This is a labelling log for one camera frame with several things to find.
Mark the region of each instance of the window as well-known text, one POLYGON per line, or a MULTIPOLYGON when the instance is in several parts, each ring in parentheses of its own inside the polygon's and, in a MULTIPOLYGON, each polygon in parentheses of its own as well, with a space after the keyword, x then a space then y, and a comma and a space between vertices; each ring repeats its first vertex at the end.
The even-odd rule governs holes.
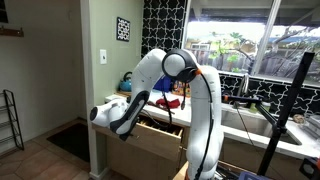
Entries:
POLYGON ((306 80, 320 82, 319 27, 319 1, 282 1, 258 73, 293 78, 304 52, 315 52, 306 80))
POLYGON ((0 23, 8 23, 8 16, 4 0, 0 0, 0 23))
POLYGON ((271 5, 272 0, 194 0, 185 48, 201 65, 250 73, 271 5), (200 48, 201 44, 210 46, 200 48))
POLYGON ((306 80, 320 82, 319 0, 193 0, 188 21, 184 48, 201 65, 293 78, 303 53, 313 51, 306 80))

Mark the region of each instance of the black tile backsplash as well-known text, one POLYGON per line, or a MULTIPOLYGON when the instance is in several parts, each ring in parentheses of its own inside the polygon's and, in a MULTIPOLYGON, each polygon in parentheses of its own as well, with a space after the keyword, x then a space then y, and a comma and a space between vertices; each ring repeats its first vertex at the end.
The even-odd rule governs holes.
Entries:
MULTIPOLYGON (((220 73, 223 94, 236 95, 242 77, 220 73)), ((250 95, 262 95, 271 100, 270 112, 277 115, 284 105, 290 84, 272 80, 251 78, 249 82, 250 95)), ((320 89, 304 85, 292 108, 291 115, 320 113, 320 89)))
POLYGON ((154 48, 181 48, 187 0, 145 0, 141 56, 154 48))

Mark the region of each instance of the window frame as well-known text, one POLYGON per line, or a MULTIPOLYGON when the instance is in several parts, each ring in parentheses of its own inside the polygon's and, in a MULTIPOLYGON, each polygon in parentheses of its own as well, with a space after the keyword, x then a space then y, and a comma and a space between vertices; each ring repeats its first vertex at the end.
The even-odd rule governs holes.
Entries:
MULTIPOLYGON (((188 28, 188 23, 189 23, 191 1, 193 1, 193 0, 189 0, 188 5, 187 5, 186 18, 185 18, 185 22, 184 22, 184 32, 183 32, 183 38, 182 38, 182 48, 185 47, 186 41, 187 41, 187 28, 188 28)), ((259 43, 258 51, 257 51, 257 55, 256 55, 256 60, 253 64, 253 68, 252 68, 250 75, 255 78, 258 78, 258 79, 268 79, 268 80, 272 80, 272 81, 291 83, 292 79, 290 79, 290 78, 261 75, 258 73, 260 70, 260 67, 261 67, 262 59, 265 55, 265 51, 267 50, 268 40, 271 36, 271 32, 273 30, 273 26, 274 26, 274 23, 276 21, 277 15, 278 15, 278 11, 281 6, 281 2, 282 2, 282 0, 273 0, 273 2, 272 2, 268 21, 265 26, 265 31, 264 31, 263 37, 259 43)), ((233 72, 228 72, 228 71, 221 71, 221 73, 242 76, 240 74, 235 74, 233 72)), ((320 83, 307 81, 307 80, 305 80, 303 84, 308 85, 308 86, 313 86, 313 87, 320 87, 320 83)))

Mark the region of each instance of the sink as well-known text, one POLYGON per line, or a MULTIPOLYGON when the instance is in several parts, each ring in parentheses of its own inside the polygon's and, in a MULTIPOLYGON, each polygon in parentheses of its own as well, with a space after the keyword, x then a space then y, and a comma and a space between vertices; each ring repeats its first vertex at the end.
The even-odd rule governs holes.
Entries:
MULTIPOLYGON (((269 123, 266 119, 243 114, 241 114, 241 117, 247 127, 248 132, 268 138, 271 137, 272 126, 271 123, 269 123)), ((246 131, 237 112, 223 110, 221 120, 221 124, 224 126, 246 131)), ((281 135, 280 141, 294 145, 301 145, 301 142, 299 142, 292 134, 290 134, 289 131, 287 131, 286 134, 281 135)))

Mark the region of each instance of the light switch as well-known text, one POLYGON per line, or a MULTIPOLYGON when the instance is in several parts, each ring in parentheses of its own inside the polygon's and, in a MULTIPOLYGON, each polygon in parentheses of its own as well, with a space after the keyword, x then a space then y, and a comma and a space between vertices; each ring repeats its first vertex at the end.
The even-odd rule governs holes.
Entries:
POLYGON ((100 49, 100 64, 107 64, 107 50, 100 49))

